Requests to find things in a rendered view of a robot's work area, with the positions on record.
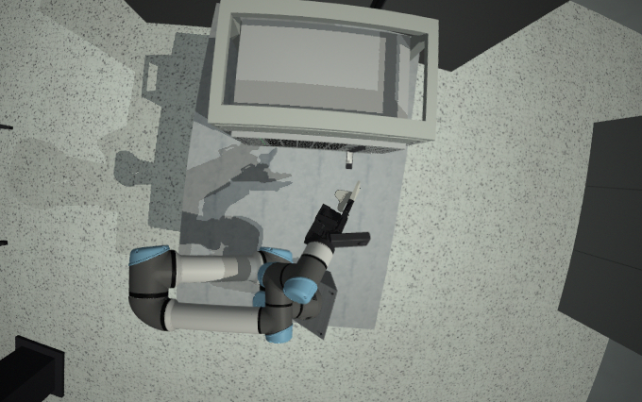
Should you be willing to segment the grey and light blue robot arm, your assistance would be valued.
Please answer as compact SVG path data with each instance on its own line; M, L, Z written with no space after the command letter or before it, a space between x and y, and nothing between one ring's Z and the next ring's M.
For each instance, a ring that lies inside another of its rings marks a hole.
M128 302L141 321L162 331L264 334L269 343L289 342L293 319L319 314L317 287L333 256L320 242L308 243L297 264L291 251L271 247L251 256L195 256L157 246L135 248L129 256ZM260 285L253 307L178 303L168 297L169 288L179 283L228 281Z

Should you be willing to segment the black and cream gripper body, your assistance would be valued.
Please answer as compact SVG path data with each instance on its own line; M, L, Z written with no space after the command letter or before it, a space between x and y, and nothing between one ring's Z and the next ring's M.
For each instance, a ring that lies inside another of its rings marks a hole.
M323 204L321 209L315 216L315 220L305 237L305 244L309 242L320 242L326 245L332 252L335 251L334 246L330 243L329 235L334 233L342 233L344 224L341 223L341 213L331 209L329 206ZM325 239L325 240L323 240ZM327 240L327 241L326 241Z

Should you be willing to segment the white server rack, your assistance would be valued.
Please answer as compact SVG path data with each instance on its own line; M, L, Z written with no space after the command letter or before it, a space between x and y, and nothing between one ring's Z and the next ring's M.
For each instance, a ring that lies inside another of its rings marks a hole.
M354 25L412 37L240 17ZM439 20L383 9L304 0L221 0L208 123L254 146L331 142L352 147L304 148L344 151L346 169L352 169L353 153L359 151L384 154L435 141L438 36ZM234 104L224 105L230 38L239 54ZM418 121L408 119L410 61L424 48Z

